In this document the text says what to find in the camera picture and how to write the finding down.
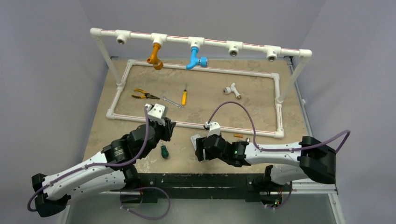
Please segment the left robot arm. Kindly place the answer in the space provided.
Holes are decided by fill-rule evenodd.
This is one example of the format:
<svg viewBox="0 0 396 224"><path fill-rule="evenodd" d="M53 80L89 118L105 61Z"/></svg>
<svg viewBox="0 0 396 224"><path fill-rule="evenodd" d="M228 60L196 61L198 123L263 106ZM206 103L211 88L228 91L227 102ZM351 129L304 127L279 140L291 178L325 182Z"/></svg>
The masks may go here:
<svg viewBox="0 0 396 224"><path fill-rule="evenodd" d="M176 123L169 118L154 121L146 119L138 126L103 147L91 158L54 175L38 173L31 178L34 194L27 210L40 217L55 215L85 196L123 190L143 192L161 188L141 183L135 163L145 158L160 141L170 141Z"/></svg>

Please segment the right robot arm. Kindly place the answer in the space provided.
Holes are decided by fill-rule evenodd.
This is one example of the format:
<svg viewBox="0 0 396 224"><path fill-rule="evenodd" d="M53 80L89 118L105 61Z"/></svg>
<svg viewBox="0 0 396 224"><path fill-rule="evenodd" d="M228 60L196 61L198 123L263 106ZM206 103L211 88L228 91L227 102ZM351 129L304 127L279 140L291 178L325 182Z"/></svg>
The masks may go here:
<svg viewBox="0 0 396 224"><path fill-rule="evenodd" d="M311 136L284 145L230 143L216 134L196 135L191 141L198 161L219 159L234 167L267 164L262 183L269 190L307 178L322 184L336 183L336 150Z"/></svg>

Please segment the white remote control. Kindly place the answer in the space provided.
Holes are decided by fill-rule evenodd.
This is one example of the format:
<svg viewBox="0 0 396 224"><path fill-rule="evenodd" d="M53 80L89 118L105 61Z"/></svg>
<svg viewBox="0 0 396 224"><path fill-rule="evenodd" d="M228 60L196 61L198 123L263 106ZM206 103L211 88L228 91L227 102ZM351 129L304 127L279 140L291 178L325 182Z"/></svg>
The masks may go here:
<svg viewBox="0 0 396 224"><path fill-rule="evenodd" d="M201 138L201 136L199 134L195 134L190 137L191 143L192 143L195 151L197 150L197 139L199 139L199 138Z"/></svg>

